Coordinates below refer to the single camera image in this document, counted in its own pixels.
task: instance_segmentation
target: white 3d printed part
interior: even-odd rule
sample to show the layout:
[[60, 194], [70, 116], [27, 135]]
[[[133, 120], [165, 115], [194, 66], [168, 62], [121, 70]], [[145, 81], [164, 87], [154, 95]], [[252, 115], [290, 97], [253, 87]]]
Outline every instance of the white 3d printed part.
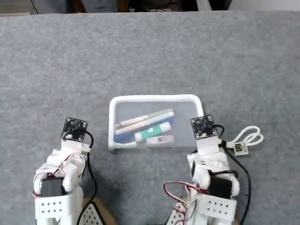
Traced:
[[104, 225], [101, 215], [94, 204], [89, 204], [88, 208], [84, 211], [80, 225]]

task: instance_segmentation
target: black circuit board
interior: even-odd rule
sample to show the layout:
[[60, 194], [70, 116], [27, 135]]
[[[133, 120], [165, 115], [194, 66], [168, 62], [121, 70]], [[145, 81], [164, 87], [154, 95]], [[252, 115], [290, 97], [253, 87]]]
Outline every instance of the black circuit board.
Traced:
[[211, 114], [203, 117], [193, 118], [191, 119], [191, 124], [196, 140], [217, 135], [216, 129], [210, 128], [215, 124]]
[[88, 127], [88, 121], [75, 119], [72, 117], [67, 117], [64, 128], [61, 133], [61, 138], [64, 138], [66, 134], [71, 133], [72, 137], [68, 138], [72, 141], [83, 142], [85, 133], [84, 132], [73, 132], [74, 130], [84, 130], [86, 131]]

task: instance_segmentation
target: white cable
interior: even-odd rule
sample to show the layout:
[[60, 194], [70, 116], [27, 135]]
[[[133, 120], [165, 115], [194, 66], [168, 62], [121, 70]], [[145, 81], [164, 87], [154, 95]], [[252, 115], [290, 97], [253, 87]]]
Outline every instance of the white cable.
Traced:
[[253, 146], [253, 145], [257, 145], [260, 142], [263, 141], [263, 135], [260, 133], [261, 129], [258, 126], [249, 126], [244, 128], [239, 135], [237, 135], [236, 138], [234, 138], [232, 141], [227, 142], [226, 143], [226, 147], [233, 149], [234, 144], [244, 135], [244, 133], [246, 133], [249, 130], [256, 130], [256, 132], [250, 133], [249, 135], [247, 135], [241, 142], [244, 142], [247, 146]]

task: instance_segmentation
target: white marker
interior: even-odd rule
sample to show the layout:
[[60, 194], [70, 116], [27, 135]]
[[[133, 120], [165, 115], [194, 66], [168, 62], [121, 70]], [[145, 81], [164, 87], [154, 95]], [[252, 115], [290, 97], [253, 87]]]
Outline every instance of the white marker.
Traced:
[[115, 127], [118, 128], [118, 127], [121, 127], [121, 126], [123, 126], [123, 127], [129, 126], [131, 124], [144, 121], [144, 120], [149, 119], [151, 117], [158, 116], [158, 115], [165, 114], [165, 113], [169, 113], [169, 112], [172, 112], [172, 111], [173, 111], [173, 109], [165, 109], [165, 110], [161, 110], [161, 111], [158, 111], [158, 112], [150, 113], [148, 115], [136, 117], [136, 118], [126, 120], [126, 121], [122, 121], [119, 124], [116, 124]]
[[167, 119], [167, 118], [170, 118], [172, 116], [174, 116], [174, 112], [168, 112], [168, 113], [165, 113], [165, 114], [162, 114], [162, 115], [159, 115], [159, 116], [147, 119], [145, 121], [138, 122], [138, 123], [129, 125], [127, 127], [123, 127], [123, 128], [121, 128], [119, 130], [116, 130], [115, 134], [118, 135], [118, 134], [125, 133], [127, 131], [136, 130], [136, 129], [139, 129], [139, 128], [151, 125], [153, 123], [160, 122], [160, 121], [162, 121], [164, 119]]

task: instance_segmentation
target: red wire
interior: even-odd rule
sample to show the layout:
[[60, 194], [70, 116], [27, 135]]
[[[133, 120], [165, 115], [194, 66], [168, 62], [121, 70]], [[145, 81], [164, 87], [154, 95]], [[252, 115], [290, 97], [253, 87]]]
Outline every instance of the red wire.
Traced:
[[167, 184], [183, 184], [183, 185], [185, 185], [187, 188], [192, 188], [192, 189], [196, 190], [197, 192], [200, 192], [200, 193], [207, 193], [207, 190], [203, 190], [203, 189], [199, 188], [199, 186], [195, 186], [195, 185], [189, 184], [189, 183], [184, 182], [184, 181], [168, 181], [168, 182], [165, 182], [165, 183], [164, 183], [164, 191], [165, 191], [165, 193], [166, 193], [168, 196], [170, 196], [171, 198], [175, 199], [176, 201], [178, 201], [178, 202], [180, 202], [180, 203], [184, 203], [184, 201], [183, 201], [181, 198], [176, 197], [176, 196], [174, 196], [173, 194], [171, 194], [171, 193], [167, 190], [167, 188], [166, 188], [166, 185], [167, 185]]
[[[172, 199], [175, 199], [176, 201], [178, 201], [178, 202], [180, 202], [180, 203], [184, 203], [184, 201], [183, 201], [181, 198], [176, 197], [175, 195], [171, 194], [171, 193], [167, 190], [167, 188], [166, 188], [166, 185], [167, 185], [167, 184], [182, 184], [182, 185], [186, 186], [187, 189], [188, 189], [189, 191], [190, 191], [190, 189], [192, 188], [192, 189], [194, 189], [194, 190], [196, 190], [197, 192], [200, 192], [200, 193], [207, 193], [207, 192], [208, 192], [207, 190], [201, 189], [201, 188], [199, 187], [199, 184], [197, 184], [197, 185], [195, 186], [195, 185], [189, 184], [189, 183], [184, 182], [184, 181], [167, 181], [167, 182], [165, 182], [165, 183], [164, 183], [164, 191], [165, 191], [165, 193], [166, 193], [168, 196], [170, 196]], [[173, 206], [173, 209], [174, 209], [175, 211], [177, 211], [178, 213], [182, 213], [182, 214], [184, 215], [184, 219], [178, 220], [174, 225], [177, 225], [179, 222], [182, 222], [182, 223], [183, 223], [182, 225], [186, 225], [186, 222], [187, 222], [187, 220], [188, 220], [188, 219], [186, 219], [186, 216], [187, 216], [186, 211], [179, 210], [179, 209], [178, 209], [177, 207], [175, 207], [175, 206]]]

